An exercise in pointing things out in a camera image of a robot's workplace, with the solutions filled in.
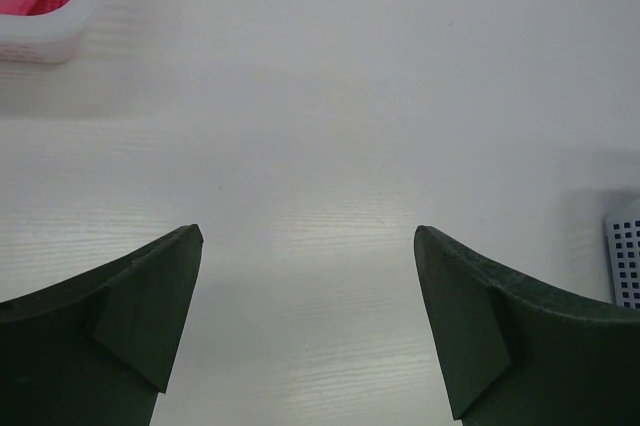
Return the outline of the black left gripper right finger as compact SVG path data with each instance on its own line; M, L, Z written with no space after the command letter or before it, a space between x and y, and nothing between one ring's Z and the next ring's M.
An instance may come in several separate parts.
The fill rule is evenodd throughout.
M639 297L616 306L493 261L432 226L414 256L450 409L465 425L635 425Z

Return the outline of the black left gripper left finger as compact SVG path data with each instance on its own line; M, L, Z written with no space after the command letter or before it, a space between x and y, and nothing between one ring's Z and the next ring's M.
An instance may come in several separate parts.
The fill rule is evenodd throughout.
M203 249L187 225L1 304L4 425L148 425L166 392Z

